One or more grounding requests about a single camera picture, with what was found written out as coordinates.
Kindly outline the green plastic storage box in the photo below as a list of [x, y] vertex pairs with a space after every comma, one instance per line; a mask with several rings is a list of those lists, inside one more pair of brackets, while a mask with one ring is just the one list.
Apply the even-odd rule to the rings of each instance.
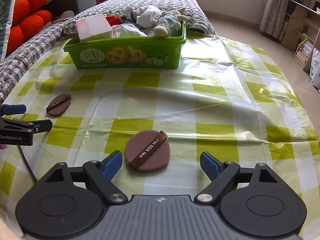
[[162, 68], [176, 69], [187, 31], [182, 23], [178, 36], [119, 37], [80, 42], [76, 36], [66, 43], [67, 52], [77, 69]]

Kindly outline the white cloth rabbit toy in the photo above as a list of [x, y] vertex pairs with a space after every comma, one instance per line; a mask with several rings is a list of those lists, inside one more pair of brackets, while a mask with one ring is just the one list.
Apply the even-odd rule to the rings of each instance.
[[162, 11], [153, 5], [140, 7], [132, 12], [136, 23], [142, 28], [155, 27]]

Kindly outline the white paper shopping bag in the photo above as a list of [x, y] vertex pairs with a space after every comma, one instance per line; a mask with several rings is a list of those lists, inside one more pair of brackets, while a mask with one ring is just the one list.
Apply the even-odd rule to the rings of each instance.
[[320, 89], [320, 53], [314, 48], [310, 64], [310, 83]]

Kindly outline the grey plush towel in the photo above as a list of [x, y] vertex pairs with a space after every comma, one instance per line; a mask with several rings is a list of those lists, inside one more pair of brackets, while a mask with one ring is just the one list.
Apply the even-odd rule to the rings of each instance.
[[131, 7], [127, 7], [119, 16], [121, 23], [136, 23], [136, 20], [133, 16], [133, 9]]

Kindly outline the brown powder puff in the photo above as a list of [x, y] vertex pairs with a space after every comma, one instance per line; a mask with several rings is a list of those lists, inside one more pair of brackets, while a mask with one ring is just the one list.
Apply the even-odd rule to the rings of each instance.
[[135, 171], [161, 170], [170, 160], [168, 136], [164, 131], [140, 131], [128, 140], [124, 155], [127, 164]]
[[61, 116], [71, 104], [71, 94], [63, 93], [56, 96], [47, 106], [46, 113], [49, 116]]

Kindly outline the white pink sponge block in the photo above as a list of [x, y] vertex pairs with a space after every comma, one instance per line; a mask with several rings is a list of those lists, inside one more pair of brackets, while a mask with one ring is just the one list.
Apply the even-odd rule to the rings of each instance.
[[76, 20], [80, 42], [112, 38], [113, 30], [103, 14], [96, 14]]

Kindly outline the grey checkered sofa cover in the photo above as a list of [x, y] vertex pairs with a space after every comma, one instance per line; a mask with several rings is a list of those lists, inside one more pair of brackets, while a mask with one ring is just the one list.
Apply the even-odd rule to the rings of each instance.
[[19, 46], [1, 64], [1, 102], [3, 102], [27, 70], [59, 42], [68, 21], [54, 23]]

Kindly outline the brown powder puff far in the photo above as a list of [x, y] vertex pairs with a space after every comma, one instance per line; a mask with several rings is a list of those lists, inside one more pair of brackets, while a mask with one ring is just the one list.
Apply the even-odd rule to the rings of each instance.
[[47, 106], [46, 113], [49, 116], [61, 116], [71, 104], [71, 94], [63, 93], [56, 96]]

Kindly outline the green checkered plastic tablecloth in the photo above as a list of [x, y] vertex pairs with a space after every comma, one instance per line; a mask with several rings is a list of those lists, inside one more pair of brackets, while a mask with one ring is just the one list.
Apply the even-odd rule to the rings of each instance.
[[319, 140], [289, 82], [263, 51], [215, 37], [188, 36], [177, 69], [76, 69], [58, 42], [5, 100], [24, 104], [22, 121], [41, 120], [62, 93], [72, 96], [49, 133], [23, 153], [37, 178], [62, 161], [81, 166], [123, 151], [144, 130], [164, 131], [166, 168], [135, 172], [124, 164], [113, 179], [126, 195], [188, 194], [209, 184], [200, 154], [243, 167], [267, 163], [302, 198], [308, 214], [300, 235], [319, 236]]

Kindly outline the orange ball plush cushion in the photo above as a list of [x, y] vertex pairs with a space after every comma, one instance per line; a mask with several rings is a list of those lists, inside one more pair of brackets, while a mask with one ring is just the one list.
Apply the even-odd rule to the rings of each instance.
[[35, 36], [52, 20], [49, 10], [42, 10], [47, 0], [17, 0], [14, 4], [7, 54]]

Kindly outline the grey floral curtain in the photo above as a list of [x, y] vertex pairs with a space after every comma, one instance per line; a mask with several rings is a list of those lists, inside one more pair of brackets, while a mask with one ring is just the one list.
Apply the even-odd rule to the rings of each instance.
[[260, 24], [262, 33], [278, 38], [284, 22], [289, 0], [267, 0]]

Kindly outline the brown powder puff near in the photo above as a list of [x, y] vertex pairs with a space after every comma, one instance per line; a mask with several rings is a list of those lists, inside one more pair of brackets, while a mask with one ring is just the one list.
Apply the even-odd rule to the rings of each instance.
[[135, 171], [161, 170], [170, 160], [168, 136], [164, 131], [140, 131], [128, 140], [124, 155], [127, 164]]

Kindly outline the grey quilted cushion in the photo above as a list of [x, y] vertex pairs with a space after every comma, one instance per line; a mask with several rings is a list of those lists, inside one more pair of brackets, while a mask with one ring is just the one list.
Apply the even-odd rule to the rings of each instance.
[[107, 0], [99, 5], [93, 6], [69, 20], [63, 29], [65, 35], [77, 34], [75, 21], [96, 14], [121, 15], [126, 8], [136, 10], [143, 6], [153, 5], [161, 11], [171, 11], [185, 8], [185, 16], [189, 17], [188, 29], [198, 30], [207, 35], [214, 35], [215, 30], [199, 6], [197, 0]]

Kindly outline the torn white paper piece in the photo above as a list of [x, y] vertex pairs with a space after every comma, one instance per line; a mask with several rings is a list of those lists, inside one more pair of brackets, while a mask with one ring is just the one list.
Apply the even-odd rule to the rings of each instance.
[[71, 10], [67, 10], [67, 11], [63, 12], [60, 16], [60, 18], [62, 18], [62, 19], [67, 19], [67, 18], [71, 18], [71, 17], [74, 17], [74, 12]]

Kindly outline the bunny doll in blue dress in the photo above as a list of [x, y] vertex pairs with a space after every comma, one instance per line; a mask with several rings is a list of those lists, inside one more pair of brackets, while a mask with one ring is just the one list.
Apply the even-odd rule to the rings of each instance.
[[176, 37], [182, 30], [184, 22], [189, 21], [189, 17], [185, 16], [185, 7], [174, 9], [161, 14], [156, 26], [149, 32], [149, 36], [153, 37]]

